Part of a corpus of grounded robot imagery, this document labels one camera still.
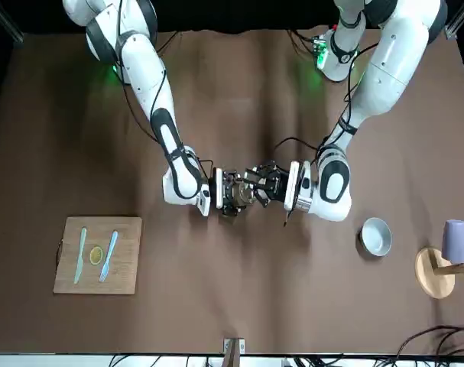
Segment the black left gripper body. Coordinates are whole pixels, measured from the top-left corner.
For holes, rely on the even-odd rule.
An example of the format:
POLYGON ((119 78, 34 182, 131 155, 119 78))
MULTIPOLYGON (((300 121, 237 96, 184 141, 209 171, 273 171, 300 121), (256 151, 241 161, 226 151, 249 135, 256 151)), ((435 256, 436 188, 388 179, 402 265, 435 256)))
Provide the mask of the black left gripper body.
POLYGON ((289 171, 280 167, 276 167, 270 178, 273 180, 274 187, 269 194, 272 201, 284 202, 287 191, 287 182, 289 178, 289 171))

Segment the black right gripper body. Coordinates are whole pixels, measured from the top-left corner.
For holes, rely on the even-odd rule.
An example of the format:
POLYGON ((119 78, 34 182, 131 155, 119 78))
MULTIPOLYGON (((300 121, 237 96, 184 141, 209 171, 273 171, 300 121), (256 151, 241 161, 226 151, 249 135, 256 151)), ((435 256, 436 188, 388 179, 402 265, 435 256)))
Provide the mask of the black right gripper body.
POLYGON ((224 171, 223 178, 222 178, 222 201, 223 209, 237 209, 238 204, 235 201, 234 197, 234 187, 235 187, 235 179, 237 178, 236 171, 224 171))

